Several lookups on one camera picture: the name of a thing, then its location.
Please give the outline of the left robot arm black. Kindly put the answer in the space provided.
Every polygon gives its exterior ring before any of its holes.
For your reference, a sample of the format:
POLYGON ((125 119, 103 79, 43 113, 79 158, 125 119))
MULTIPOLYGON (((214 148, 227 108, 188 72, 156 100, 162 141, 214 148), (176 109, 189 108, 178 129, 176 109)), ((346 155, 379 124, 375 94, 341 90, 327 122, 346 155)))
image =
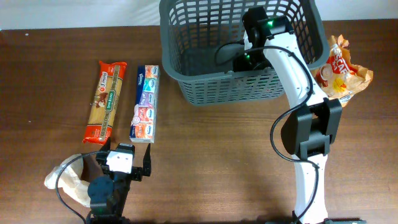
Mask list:
POLYGON ((86 223, 129 223, 123 216, 124 206, 131 182, 140 182, 151 175, 150 144, 141 167, 133 165, 134 157, 135 146, 120 143, 112 150, 110 140, 96 152, 103 175, 89 184, 90 212, 85 218, 86 223))

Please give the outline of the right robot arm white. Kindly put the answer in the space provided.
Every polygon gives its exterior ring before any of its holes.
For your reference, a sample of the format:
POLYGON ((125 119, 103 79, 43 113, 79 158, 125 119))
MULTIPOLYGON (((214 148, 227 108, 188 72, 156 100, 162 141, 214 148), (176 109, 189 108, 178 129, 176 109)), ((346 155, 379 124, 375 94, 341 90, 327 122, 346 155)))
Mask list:
POLYGON ((263 7, 244 13, 244 51, 233 58, 233 68, 246 72, 270 65, 287 95, 289 110, 272 124, 270 134, 282 119, 283 155, 293 163, 296 202, 292 223, 331 223, 325 205, 324 175, 330 146, 336 138, 342 105, 331 100, 317 85, 298 47, 294 29, 286 16, 269 17, 263 7))

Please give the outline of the orange coffee sachet bag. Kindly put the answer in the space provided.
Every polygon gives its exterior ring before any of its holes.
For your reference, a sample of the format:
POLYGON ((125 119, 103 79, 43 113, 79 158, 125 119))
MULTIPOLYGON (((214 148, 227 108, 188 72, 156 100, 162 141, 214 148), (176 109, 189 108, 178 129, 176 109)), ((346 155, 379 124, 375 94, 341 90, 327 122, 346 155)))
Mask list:
POLYGON ((351 63, 350 43, 342 35, 328 39, 329 57, 312 75, 330 100, 345 107, 354 95, 365 90, 373 80, 373 71, 351 63))

